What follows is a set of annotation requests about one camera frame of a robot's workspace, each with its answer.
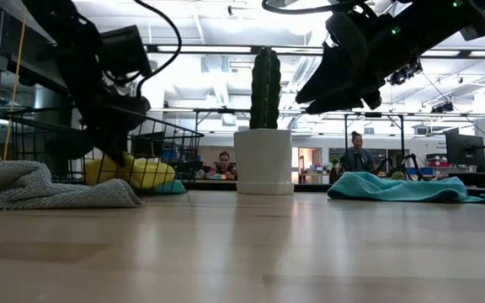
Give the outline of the grey microfiber towel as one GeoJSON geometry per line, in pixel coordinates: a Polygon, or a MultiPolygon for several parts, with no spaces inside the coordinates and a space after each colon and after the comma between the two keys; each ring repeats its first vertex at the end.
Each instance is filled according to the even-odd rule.
{"type": "Polygon", "coordinates": [[[93,185],[54,183],[41,162],[0,162],[0,210],[137,208],[142,202],[121,179],[93,185]]]}

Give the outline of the black ceiling spotlight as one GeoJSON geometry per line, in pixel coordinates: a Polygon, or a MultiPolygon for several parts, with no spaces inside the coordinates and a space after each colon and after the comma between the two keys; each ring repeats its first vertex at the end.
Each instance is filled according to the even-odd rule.
{"type": "Polygon", "coordinates": [[[405,66],[402,66],[397,71],[392,73],[387,82],[392,86],[402,85],[407,80],[413,78],[416,74],[423,71],[421,62],[418,58],[413,59],[405,66]]]}
{"type": "Polygon", "coordinates": [[[436,104],[432,107],[430,113],[431,114],[446,114],[450,113],[455,109],[454,104],[452,102],[443,102],[441,104],[436,104]]]}

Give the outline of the green cactus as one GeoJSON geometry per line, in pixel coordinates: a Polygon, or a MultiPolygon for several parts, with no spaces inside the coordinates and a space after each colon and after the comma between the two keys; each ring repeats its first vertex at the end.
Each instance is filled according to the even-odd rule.
{"type": "Polygon", "coordinates": [[[280,116],[280,60],[271,47],[262,48],[252,69],[251,108],[249,127],[277,129],[280,116]]]}

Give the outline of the white hexagonal plant pot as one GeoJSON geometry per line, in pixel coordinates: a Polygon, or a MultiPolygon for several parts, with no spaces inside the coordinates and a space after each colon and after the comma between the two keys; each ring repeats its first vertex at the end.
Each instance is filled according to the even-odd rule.
{"type": "Polygon", "coordinates": [[[255,129],[233,135],[239,183],[290,183],[291,132],[255,129]]]}

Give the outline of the black computer monitor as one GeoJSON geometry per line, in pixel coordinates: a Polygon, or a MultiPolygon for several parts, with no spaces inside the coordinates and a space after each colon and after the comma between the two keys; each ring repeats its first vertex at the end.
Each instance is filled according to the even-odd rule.
{"type": "Polygon", "coordinates": [[[485,173],[485,151],[482,137],[448,131],[445,133],[445,141],[447,160],[451,166],[474,166],[477,173],[485,173]]]}
{"type": "Polygon", "coordinates": [[[160,157],[163,153],[163,132],[152,132],[131,137],[131,153],[139,157],[160,157]]]}

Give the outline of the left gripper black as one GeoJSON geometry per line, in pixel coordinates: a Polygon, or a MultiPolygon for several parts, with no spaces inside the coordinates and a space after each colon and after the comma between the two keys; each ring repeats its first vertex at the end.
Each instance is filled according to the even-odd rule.
{"type": "Polygon", "coordinates": [[[63,46],[63,79],[82,122],[92,132],[93,143],[119,167],[125,166],[126,133],[145,120],[151,108],[141,92],[120,90],[138,77],[132,72],[112,76],[102,69],[99,49],[102,42],[71,42],[63,46]]]}

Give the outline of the person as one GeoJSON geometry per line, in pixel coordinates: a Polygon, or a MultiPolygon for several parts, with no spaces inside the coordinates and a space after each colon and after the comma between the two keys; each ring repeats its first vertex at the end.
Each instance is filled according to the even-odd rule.
{"type": "Polygon", "coordinates": [[[372,172],[375,163],[371,154],[363,147],[363,137],[360,133],[351,133],[352,146],[347,148],[340,157],[340,163],[347,172],[372,172]]]}
{"type": "Polygon", "coordinates": [[[220,153],[218,162],[213,168],[214,173],[220,174],[229,180],[237,179],[236,167],[231,163],[230,155],[227,151],[220,153]]]}

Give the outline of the yellow microfiber towel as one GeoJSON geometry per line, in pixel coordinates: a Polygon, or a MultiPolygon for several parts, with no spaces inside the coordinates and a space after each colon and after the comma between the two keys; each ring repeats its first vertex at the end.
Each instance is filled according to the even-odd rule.
{"type": "Polygon", "coordinates": [[[117,178],[135,189],[152,189],[175,179],[174,168],[166,163],[152,158],[136,158],[130,153],[124,153],[123,157],[123,167],[107,156],[86,161],[86,183],[93,186],[117,178]]]}

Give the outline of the light blue microfiber towel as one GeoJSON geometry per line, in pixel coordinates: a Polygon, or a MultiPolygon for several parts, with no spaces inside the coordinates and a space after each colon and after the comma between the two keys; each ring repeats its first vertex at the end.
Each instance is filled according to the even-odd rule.
{"type": "Polygon", "coordinates": [[[457,177],[436,181],[379,178],[367,172],[346,172],[327,191],[330,199],[485,204],[485,194],[470,195],[457,177]]]}

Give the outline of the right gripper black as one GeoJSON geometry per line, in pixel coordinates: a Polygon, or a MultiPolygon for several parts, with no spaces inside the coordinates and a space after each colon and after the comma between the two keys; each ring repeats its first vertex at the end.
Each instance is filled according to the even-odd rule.
{"type": "Polygon", "coordinates": [[[351,69],[337,56],[323,56],[316,71],[296,95],[310,104],[307,114],[381,105],[385,77],[407,65],[420,50],[418,27],[409,24],[362,25],[353,34],[351,69]]]}

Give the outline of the black metal rack frame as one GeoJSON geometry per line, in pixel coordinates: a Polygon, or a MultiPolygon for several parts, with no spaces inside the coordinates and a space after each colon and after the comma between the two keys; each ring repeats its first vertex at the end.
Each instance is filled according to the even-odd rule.
{"type": "Polygon", "coordinates": [[[344,118],[344,150],[347,151],[349,149],[349,134],[348,134],[348,119],[350,116],[364,117],[364,118],[388,118],[392,123],[395,123],[393,117],[399,118],[399,123],[396,124],[396,127],[400,130],[400,142],[401,142],[401,152],[402,155],[405,155],[405,130],[404,130],[404,123],[405,117],[408,116],[407,113],[396,113],[396,112],[346,112],[341,114],[344,118]]]}

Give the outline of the dark teal microfiber towel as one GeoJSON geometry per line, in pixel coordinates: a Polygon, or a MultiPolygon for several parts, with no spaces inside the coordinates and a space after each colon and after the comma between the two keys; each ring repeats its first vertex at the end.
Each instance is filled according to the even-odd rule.
{"type": "Polygon", "coordinates": [[[184,187],[184,184],[177,179],[159,184],[153,189],[155,195],[185,194],[186,192],[187,189],[184,187]]]}

